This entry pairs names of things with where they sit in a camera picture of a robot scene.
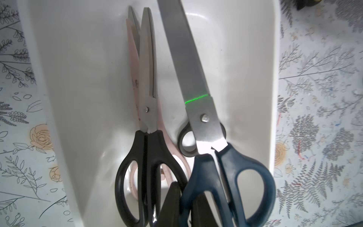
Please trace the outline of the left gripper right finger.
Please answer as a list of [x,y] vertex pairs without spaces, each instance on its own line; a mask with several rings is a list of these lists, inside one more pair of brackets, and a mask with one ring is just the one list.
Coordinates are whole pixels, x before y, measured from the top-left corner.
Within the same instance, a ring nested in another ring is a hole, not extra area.
[[205,194],[200,194],[192,202],[192,227],[218,227]]

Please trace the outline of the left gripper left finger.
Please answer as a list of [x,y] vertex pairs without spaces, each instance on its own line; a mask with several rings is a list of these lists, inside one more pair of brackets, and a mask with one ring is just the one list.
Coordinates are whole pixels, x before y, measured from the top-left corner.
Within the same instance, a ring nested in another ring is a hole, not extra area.
[[170,185],[156,227],[179,227],[181,189],[177,182]]

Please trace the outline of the blue handled scissors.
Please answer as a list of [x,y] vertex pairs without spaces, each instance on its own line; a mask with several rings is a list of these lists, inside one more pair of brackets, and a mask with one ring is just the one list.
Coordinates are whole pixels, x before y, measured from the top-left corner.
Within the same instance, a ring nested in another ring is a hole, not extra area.
[[[182,3],[159,1],[158,6],[199,152],[181,195],[180,226],[188,225],[193,201],[209,191],[223,226],[262,227],[275,204],[274,178],[261,162],[241,154],[224,137]],[[245,170],[256,171],[264,183],[262,201],[250,218],[245,216],[238,187],[238,176]]]

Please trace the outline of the rose gold scissors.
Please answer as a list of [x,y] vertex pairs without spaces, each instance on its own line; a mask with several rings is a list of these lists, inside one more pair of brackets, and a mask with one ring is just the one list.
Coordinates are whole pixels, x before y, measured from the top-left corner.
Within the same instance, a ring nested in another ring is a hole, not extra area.
[[[128,44],[129,44],[129,54],[130,54],[130,74],[132,78],[132,85],[133,85],[133,91],[134,91],[134,97],[135,97],[135,105],[136,109],[138,111],[138,118],[139,118],[139,55],[140,55],[140,25],[136,18],[136,14],[134,12],[134,9],[132,6],[129,6],[128,9],[128,18],[126,20],[127,23],[127,30],[128,30]],[[169,152],[174,156],[174,158],[178,157],[182,163],[183,166],[183,172],[186,178],[188,179],[191,175],[191,169],[189,167],[188,162],[186,159],[182,156],[180,151],[178,150],[177,146],[173,143],[172,139],[170,138],[169,133],[167,132],[162,114],[159,113],[158,115],[160,119],[158,119],[158,127],[160,127],[160,130],[163,132],[164,139],[166,140],[166,145],[168,147]],[[173,182],[173,177],[171,174],[171,170],[166,165],[162,165],[163,168],[163,174],[164,177],[162,179],[166,179],[167,184],[170,186],[170,184]],[[130,170],[130,178],[129,178],[129,185],[130,185],[130,191],[135,199],[138,199],[138,187],[135,183],[135,174],[137,170],[137,164],[133,163],[131,165]]]

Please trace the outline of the silver black handled scissors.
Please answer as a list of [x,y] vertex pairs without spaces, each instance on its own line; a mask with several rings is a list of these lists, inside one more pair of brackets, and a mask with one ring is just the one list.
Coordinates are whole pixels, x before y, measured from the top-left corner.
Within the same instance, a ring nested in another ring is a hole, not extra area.
[[[181,193],[187,185],[183,169],[169,152],[163,132],[158,127],[157,58],[152,12],[143,9],[140,25],[139,55],[139,130],[115,179],[115,200],[119,214],[128,227],[154,227],[161,211],[161,165],[168,166],[177,179]],[[124,181],[133,162],[138,168],[138,211],[136,218],[127,205]]]

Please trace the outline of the medium black handled scissors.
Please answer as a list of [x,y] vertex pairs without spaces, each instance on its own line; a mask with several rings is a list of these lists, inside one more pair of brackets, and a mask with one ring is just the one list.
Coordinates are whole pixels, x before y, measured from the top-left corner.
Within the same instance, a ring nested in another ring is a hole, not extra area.
[[177,147],[184,156],[205,162],[230,149],[225,128],[218,121],[188,122],[178,135]]

